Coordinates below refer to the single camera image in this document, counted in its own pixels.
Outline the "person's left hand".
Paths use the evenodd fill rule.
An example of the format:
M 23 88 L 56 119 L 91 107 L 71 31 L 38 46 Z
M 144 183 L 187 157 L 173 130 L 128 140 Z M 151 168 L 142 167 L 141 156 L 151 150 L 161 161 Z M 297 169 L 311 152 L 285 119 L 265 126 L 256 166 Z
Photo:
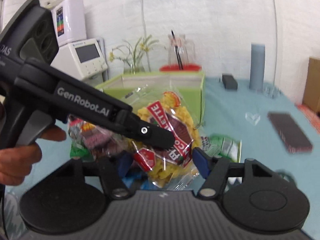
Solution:
M 1 119 L 11 122 L 10 111 L 17 114 L 14 118 L 13 129 L 19 132 L 29 118 L 30 112 L 19 104 L 1 105 Z M 42 151 L 37 143 L 1 150 L 1 184 L 17 186 L 23 183 L 32 170 L 34 163 L 42 159 Z

